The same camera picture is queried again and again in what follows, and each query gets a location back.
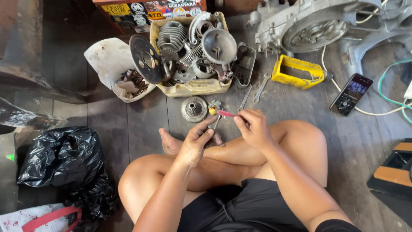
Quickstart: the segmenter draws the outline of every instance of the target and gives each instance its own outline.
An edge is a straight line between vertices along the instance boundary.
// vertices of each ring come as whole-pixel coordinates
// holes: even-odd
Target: yellow plastic container
[[[309,72],[311,79],[303,79],[282,73],[282,66]],[[320,65],[313,64],[300,59],[281,55],[273,68],[272,80],[291,85],[299,89],[309,89],[326,79],[327,72]]]
[[[227,24],[225,21],[225,17],[222,12],[220,14],[220,21],[223,24],[223,28],[229,32],[227,29]],[[156,45],[156,39],[159,37],[160,28],[165,25],[168,21],[174,20],[178,21],[186,27],[190,26],[190,23],[194,17],[174,17],[173,19],[164,19],[164,20],[156,20],[153,21],[150,26],[150,44],[154,47],[156,52],[159,54],[160,50]],[[212,14],[211,22],[214,23],[215,17]],[[190,97],[196,95],[209,95],[214,93],[223,93],[226,92],[232,80],[228,83],[224,84],[220,82],[218,79],[203,79],[203,80],[191,80],[184,84],[176,84],[172,87],[163,86],[161,83],[157,84],[159,89],[168,96],[168,97]]]

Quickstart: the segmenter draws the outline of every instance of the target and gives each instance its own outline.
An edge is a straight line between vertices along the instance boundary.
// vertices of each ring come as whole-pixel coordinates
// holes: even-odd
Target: phone screen
[[[372,84],[373,80],[357,73],[354,74],[330,109],[343,116],[348,116]]]

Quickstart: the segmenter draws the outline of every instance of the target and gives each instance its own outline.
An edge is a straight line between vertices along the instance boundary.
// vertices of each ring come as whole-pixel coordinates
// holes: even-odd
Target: green cable
[[[386,101],[395,103],[395,104],[397,104],[397,105],[400,105],[400,106],[402,106],[402,107],[405,107],[405,108],[408,108],[408,109],[411,109],[411,110],[412,110],[412,107],[410,107],[410,106],[408,106],[408,105],[406,105],[406,104],[404,104],[404,103],[397,102],[397,101],[393,101],[393,100],[387,98],[385,95],[383,95],[383,93],[382,93],[382,91],[381,91],[382,81],[384,80],[384,78],[385,78],[386,73],[388,72],[388,70],[389,70],[391,67],[395,66],[395,65],[399,65],[399,64],[403,64],[403,63],[408,63],[408,62],[412,62],[412,59],[405,59],[405,60],[401,60],[401,61],[398,61],[398,62],[395,62],[395,63],[391,64],[391,65],[384,71],[384,73],[382,74],[382,77],[379,79],[379,82],[378,82],[378,90],[379,90],[379,94],[380,94],[380,95],[382,96],[382,98],[385,99]],[[408,116],[405,114],[405,110],[402,110],[402,115],[403,115],[403,117],[404,117],[410,124],[412,124],[412,121],[411,121],[411,120],[408,118]]]

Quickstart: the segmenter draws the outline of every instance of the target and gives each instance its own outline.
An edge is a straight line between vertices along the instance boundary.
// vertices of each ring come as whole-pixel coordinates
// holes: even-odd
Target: leg
[[[120,179],[119,195],[133,223],[137,221],[173,161],[173,156],[152,154],[136,159],[126,168]],[[204,158],[190,174],[183,207],[210,188],[240,185],[242,180],[253,177],[257,172],[257,168]]]
[[[312,124],[300,120],[287,120],[270,126],[273,139],[278,142],[292,159],[312,178],[326,187],[328,177],[328,155],[323,133]],[[160,130],[166,153],[177,153],[181,141]],[[204,157],[226,163],[263,166],[256,178],[276,180],[266,158],[249,146],[242,137],[226,143],[226,147],[210,147]]]

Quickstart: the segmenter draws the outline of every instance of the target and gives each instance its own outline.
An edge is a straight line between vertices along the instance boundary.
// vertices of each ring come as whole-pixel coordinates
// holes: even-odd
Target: wrench
[[[251,91],[251,90],[252,90],[252,85],[249,86],[249,89],[248,89],[245,97],[243,98],[242,104],[241,104],[240,107],[237,109],[237,111],[241,111],[241,110],[243,110],[243,109],[245,108],[245,103],[246,103],[246,100],[247,100],[248,97],[249,97],[249,94],[250,94],[250,91]]]
[[[267,81],[272,77],[270,73],[265,73],[265,79],[263,80],[263,83],[260,85],[259,91],[257,92],[256,96],[253,98],[253,101],[258,103],[260,101],[259,97],[260,94],[263,91],[263,88],[265,87]]]

